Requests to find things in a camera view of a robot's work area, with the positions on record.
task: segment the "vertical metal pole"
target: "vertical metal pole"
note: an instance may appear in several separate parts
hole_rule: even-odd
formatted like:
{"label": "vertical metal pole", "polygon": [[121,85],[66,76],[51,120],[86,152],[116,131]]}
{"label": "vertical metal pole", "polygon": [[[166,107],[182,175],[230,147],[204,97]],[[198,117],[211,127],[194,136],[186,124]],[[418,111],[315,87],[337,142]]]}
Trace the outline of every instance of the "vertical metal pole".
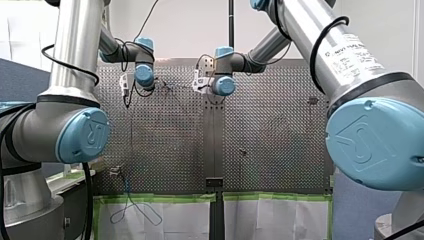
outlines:
{"label": "vertical metal pole", "polygon": [[[61,1],[54,58],[96,72],[104,0]],[[93,95],[95,79],[53,63],[49,89],[40,95],[82,98],[98,102]]]}
{"label": "vertical metal pole", "polygon": [[229,46],[234,48],[234,0],[228,0]]}

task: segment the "light blue end cap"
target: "light blue end cap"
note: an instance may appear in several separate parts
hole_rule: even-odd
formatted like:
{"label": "light blue end cap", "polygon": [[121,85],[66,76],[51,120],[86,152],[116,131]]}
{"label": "light blue end cap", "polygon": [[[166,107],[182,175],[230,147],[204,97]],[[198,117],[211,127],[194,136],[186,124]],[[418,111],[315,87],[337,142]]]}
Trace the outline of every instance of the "light blue end cap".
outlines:
{"label": "light blue end cap", "polygon": [[103,151],[109,132],[105,112],[86,108],[75,114],[62,129],[56,143],[56,156],[66,164],[94,160]]}
{"label": "light blue end cap", "polygon": [[152,39],[150,39],[150,38],[143,38],[143,37],[138,37],[136,40],[135,40],[135,43],[137,43],[137,44],[141,44],[141,45],[143,45],[143,46],[145,46],[145,47],[147,47],[147,48],[149,48],[149,49],[151,49],[152,51],[153,51],[153,40]]}
{"label": "light blue end cap", "polygon": [[146,64],[135,68],[134,78],[142,87],[150,87],[154,82],[153,70]]}
{"label": "light blue end cap", "polygon": [[234,49],[232,47],[219,47],[215,49],[215,58],[222,58],[233,53]]}
{"label": "light blue end cap", "polygon": [[265,10],[268,0],[250,0],[250,6],[258,11]]}
{"label": "light blue end cap", "polygon": [[214,84],[214,92],[219,96],[229,96],[236,90],[236,85],[231,77],[221,77]]}
{"label": "light blue end cap", "polygon": [[342,105],[327,124],[327,149],[340,170],[367,187],[424,187],[424,113],[387,98]]}

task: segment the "robotic arm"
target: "robotic arm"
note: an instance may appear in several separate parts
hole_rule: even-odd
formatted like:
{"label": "robotic arm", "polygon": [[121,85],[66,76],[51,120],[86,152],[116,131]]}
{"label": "robotic arm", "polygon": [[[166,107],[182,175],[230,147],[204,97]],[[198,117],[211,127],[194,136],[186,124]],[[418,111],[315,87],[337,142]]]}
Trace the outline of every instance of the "robotic arm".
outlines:
{"label": "robotic arm", "polygon": [[109,121],[93,94],[99,48],[106,62],[135,62],[137,83],[154,89],[153,42],[116,42],[101,23],[110,0],[47,2],[60,5],[49,87],[36,104],[0,103],[0,201],[5,199],[0,230],[5,240],[7,235],[12,240],[64,239],[63,199],[52,198],[40,168],[43,162],[87,163],[106,145]]}
{"label": "robotic arm", "polygon": [[383,237],[423,239],[424,90],[409,74],[384,68],[349,30],[349,19],[335,16],[335,1],[327,3],[251,0],[293,40],[329,98],[326,145],[337,167],[369,188],[405,191]]}

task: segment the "metal pegboard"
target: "metal pegboard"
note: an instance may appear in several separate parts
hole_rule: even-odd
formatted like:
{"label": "metal pegboard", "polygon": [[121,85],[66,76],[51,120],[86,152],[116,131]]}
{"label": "metal pegboard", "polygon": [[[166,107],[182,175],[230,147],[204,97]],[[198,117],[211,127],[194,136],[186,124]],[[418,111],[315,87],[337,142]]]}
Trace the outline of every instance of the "metal pegboard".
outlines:
{"label": "metal pegboard", "polygon": [[224,109],[224,191],[326,193],[328,103],[305,62],[282,60],[235,79]]}
{"label": "metal pegboard", "polygon": [[[159,79],[156,90],[148,98],[134,92],[129,110],[124,107],[119,87],[120,65],[98,68],[101,81],[97,97],[111,122],[103,153],[106,168],[123,166],[131,192],[204,192],[204,102],[190,87],[195,60],[155,65]],[[107,170],[95,177],[95,185],[97,194],[124,191],[122,181],[109,176]]]}

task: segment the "sticker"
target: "sticker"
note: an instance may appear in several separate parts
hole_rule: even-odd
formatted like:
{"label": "sticker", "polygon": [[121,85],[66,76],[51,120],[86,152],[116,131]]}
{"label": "sticker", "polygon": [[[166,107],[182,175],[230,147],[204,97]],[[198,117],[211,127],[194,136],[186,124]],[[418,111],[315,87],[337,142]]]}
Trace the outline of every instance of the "sticker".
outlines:
{"label": "sticker", "polygon": [[384,69],[357,36],[344,34],[343,37],[346,40],[343,44],[325,53],[326,62],[330,63],[337,76],[352,79]]}

